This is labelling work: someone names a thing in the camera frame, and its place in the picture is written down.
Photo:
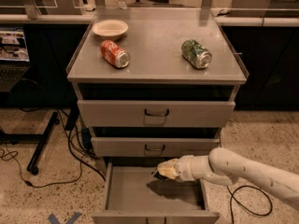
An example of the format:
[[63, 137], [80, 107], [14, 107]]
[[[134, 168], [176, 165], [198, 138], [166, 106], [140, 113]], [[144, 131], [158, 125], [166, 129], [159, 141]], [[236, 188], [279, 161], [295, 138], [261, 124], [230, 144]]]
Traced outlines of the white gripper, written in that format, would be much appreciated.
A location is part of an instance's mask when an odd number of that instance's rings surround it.
[[194, 181], [192, 175], [193, 156], [183, 156], [178, 159], [171, 159], [158, 164], [158, 173], [168, 179], [176, 179], [181, 182]]

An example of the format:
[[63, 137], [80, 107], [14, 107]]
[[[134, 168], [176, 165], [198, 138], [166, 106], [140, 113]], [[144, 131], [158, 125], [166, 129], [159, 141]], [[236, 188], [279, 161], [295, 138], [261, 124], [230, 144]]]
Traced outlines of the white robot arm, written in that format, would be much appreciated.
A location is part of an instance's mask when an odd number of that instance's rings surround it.
[[152, 175], [180, 182], [204, 179], [221, 186], [231, 186], [243, 178], [299, 210], [298, 174], [247, 159], [223, 147], [212, 149], [206, 156], [186, 155], [161, 162]]

